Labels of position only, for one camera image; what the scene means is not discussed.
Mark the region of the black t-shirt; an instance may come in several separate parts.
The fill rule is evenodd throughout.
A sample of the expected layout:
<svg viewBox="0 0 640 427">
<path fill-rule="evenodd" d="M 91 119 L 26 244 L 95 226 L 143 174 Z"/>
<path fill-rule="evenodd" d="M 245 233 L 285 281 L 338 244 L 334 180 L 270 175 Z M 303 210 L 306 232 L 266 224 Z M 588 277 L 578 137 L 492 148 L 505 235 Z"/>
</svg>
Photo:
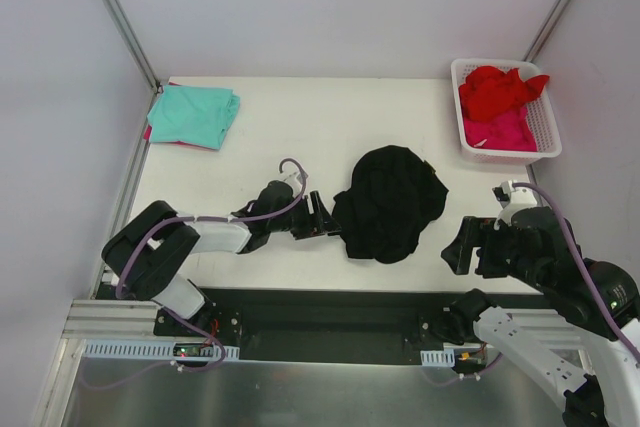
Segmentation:
<svg viewBox="0 0 640 427">
<path fill-rule="evenodd" d="M 334 196 L 332 216 L 351 259 L 393 264 L 418 247 L 422 231 L 444 212 L 448 188 L 407 147 L 388 145 L 355 165 L 350 188 Z"/>
</svg>

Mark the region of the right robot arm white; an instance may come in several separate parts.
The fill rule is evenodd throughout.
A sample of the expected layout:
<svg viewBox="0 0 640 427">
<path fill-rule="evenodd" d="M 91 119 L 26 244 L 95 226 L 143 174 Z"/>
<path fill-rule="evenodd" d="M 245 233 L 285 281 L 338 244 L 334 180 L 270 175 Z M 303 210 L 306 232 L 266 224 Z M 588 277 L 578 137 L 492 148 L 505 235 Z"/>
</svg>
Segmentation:
<svg viewBox="0 0 640 427">
<path fill-rule="evenodd" d="M 622 268 L 583 257 L 570 223 L 548 207 L 510 220 L 466 216 L 442 253 L 456 275 L 511 277 L 538 291 L 540 313 L 499 306 L 472 289 L 436 320 L 432 334 L 483 342 L 516 364 L 554 402 L 567 426 L 639 423 L 639 289 Z"/>
</svg>

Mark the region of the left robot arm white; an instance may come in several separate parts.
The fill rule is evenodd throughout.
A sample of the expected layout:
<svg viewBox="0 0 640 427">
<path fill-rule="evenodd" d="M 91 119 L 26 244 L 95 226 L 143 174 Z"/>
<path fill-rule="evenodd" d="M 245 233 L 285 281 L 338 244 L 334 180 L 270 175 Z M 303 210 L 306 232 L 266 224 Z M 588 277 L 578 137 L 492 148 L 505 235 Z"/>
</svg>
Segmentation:
<svg viewBox="0 0 640 427">
<path fill-rule="evenodd" d="M 306 195 L 296 180 L 276 180 L 227 218 L 181 216 L 167 202 L 155 201 L 107 242 L 101 256 L 118 277 L 118 299 L 152 301 L 176 315 L 188 335 L 199 336 L 217 313 L 214 303 L 180 274 L 190 255 L 249 254 L 279 232 L 304 240 L 340 231 L 318 192 Z"/>
</svg>

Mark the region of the magenta t-shirt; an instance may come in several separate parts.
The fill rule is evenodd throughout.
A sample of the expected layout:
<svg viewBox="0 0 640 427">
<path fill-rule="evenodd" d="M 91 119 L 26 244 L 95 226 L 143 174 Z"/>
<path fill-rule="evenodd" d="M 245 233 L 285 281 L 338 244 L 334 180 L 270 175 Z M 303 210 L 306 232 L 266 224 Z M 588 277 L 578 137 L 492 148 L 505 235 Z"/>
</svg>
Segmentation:
<svg viewBox="0 0 640 427">
<path fill-rule="evenodd" d="M 536 152 L 537 144 L 528 126 L 526 107 L 499 114 L 488 122 L 463 119 L 467 143 L 474 148 Z"/>
</svg>

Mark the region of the folded teal t-shirt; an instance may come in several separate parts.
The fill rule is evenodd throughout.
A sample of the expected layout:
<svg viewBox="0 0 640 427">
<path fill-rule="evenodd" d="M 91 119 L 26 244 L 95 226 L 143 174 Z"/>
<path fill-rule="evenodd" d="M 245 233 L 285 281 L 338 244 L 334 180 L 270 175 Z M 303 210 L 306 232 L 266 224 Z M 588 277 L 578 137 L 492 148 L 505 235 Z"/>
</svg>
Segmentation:
<svg viewBox="0 0 640 427">
<path fill-rule="evenodd" d="M 219 150 L 239 108 L 232 89 L 169 84 L 148 113 L 144 138 Z"/>
</svg>

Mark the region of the white plastic basket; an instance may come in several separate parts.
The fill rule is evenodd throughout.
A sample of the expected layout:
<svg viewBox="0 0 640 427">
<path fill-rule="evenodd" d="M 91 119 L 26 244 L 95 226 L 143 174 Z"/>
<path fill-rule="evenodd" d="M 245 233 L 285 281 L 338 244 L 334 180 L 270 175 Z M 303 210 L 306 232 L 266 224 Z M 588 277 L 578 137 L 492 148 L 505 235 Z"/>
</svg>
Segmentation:
<svg viewBox="0 0 640 427">
<path fill-rule="evenodd" d="M 523 81 L 543 74 L 534 64 L 520 64 L 519 61 L 512 60 L 460 58 L 451 63 L 454 104 L 463 156 L 475 162 L 514 165 L 529 165 L 543 158 L 558 156 L 562 151 L 562 144 L 546 87 L 540 97 L 522 106 L 528 110 L 526 120 L 537 144 L 536 152 L 479 149 L 467 143 L 463 125 L 466 117 L 461 109 L 458 88 L 473 70 L 481 66 L 496 67 L 503 72 L 517 68 Z"/>
</svg>

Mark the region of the red t-shirt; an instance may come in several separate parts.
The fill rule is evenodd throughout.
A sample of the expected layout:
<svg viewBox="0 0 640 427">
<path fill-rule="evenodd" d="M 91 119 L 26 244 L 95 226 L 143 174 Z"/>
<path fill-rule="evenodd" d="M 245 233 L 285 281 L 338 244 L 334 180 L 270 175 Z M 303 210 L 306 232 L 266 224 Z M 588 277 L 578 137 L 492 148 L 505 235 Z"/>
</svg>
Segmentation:
<svg viewBox="0 0 640 427">
<path fill-rule="evenodd" d="M 462 112 L 469 120 L 489 122 L 536 100 L 549 80 L 541 74 L 523 81 L 517 68 L 503 72 L 492 66 L 478 67 L 458 88 Z"/>
</svg>

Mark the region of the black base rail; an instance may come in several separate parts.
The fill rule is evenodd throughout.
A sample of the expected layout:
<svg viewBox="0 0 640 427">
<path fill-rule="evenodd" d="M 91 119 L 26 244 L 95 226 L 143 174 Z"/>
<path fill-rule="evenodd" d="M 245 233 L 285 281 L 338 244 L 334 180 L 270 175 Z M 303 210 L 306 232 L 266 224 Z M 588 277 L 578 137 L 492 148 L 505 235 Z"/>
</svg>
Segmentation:
<svg viewBox="0 0 640 427">
<path fill-rule="evenodd" d="M 418 365 L 455 293 L 207 288 L 214 329 L 243 360 Z"/>
</svg>

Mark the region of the right aluminium frame post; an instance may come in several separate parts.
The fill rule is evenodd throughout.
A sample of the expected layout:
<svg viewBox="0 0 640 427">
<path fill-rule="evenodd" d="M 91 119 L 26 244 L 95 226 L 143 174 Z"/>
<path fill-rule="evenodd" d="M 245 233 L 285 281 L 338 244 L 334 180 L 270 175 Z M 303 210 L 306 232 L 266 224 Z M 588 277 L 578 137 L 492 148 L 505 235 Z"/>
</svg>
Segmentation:
<svg viewBox="0 0 640 427">
<path fill-rule="evenodd" d="M 563 17 L 570 9 L 573 1 L 574 0 L 554 0 L 544 20 L 537 29 L 533 40 L 526 49 L 524 56 L 519 60 L 520 64 L 534 64 L 536 62 L 536 59 L 544 51 Z"/>
</svg>

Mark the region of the aluminium frame post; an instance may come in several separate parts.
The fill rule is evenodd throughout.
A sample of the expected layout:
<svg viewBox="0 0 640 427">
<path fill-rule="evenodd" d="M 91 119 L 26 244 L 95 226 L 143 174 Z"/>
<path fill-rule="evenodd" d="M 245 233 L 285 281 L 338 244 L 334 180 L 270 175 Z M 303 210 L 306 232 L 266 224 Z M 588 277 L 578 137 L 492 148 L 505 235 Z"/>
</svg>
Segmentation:
<svg viewBox="0 0 640 427">
<path fill-rule="evenodd" d="M 570 9 L 573 1 L 574 0 L 554 0 L 544 20 L 537 29 L 533 40 L 526 49 L 524 56 L 519 60 L 520 64 L 534 64 L 536 62 L 536 59 L 544 51 L 563 17 Z"/>
<path fill-rule="evenodd" d="M 146 84 L 154 93 L 157 93 L 161 88 L 161 81 L 144 52 L 120 0 L 102 0 L 102 2 Z"/>
</svg>

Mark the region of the left aluminium frame post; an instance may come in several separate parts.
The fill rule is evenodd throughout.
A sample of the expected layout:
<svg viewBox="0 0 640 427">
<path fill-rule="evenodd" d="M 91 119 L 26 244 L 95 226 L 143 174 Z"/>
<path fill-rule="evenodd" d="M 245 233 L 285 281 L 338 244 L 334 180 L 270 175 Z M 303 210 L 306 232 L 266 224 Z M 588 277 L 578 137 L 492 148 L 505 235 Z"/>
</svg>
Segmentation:
<svg viewBox="0 0 640 427">
<path fill-rule="evenodd" d="M 157 93 L 161 88 L 161 81 L 144 52 L 120 0 L 102 0 L 102 2 L 146 84 L 154 93 Z"/>
</svg>

